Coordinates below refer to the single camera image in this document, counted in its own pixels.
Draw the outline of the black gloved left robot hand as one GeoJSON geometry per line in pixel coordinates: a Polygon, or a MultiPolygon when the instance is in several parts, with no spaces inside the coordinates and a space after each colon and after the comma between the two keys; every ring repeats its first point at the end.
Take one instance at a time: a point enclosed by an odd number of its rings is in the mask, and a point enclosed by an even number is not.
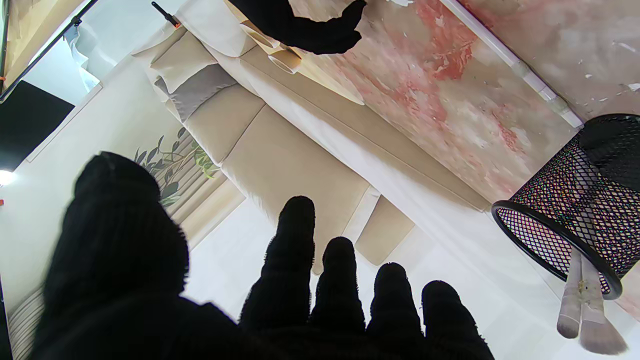
{"type": "Polygon", "coordinates": [[[113,152],[78,176],[43,284],[32,360],[492,360],[457,291],[434,280],[422,316],[402,265],[375,276],[365,321],[352,242],[329,241],[311,306],[315,210],[294,196],[279,214],[258,280],[233,321],[182,296],[185,234],[157,181],[113,152]]]}

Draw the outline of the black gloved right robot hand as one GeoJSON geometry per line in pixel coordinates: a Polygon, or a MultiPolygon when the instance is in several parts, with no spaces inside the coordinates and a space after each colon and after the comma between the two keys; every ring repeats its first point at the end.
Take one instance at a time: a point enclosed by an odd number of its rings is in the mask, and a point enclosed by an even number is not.
{"type": "Polygon", "coordinates": [[[288,0],[232,0],[231,4],[268,37],[288,47],[331,55],[345,54],[361,40],[356,27],[367,2],[355,0],[341,16],[326,22],[295,16],[288,0]]]}

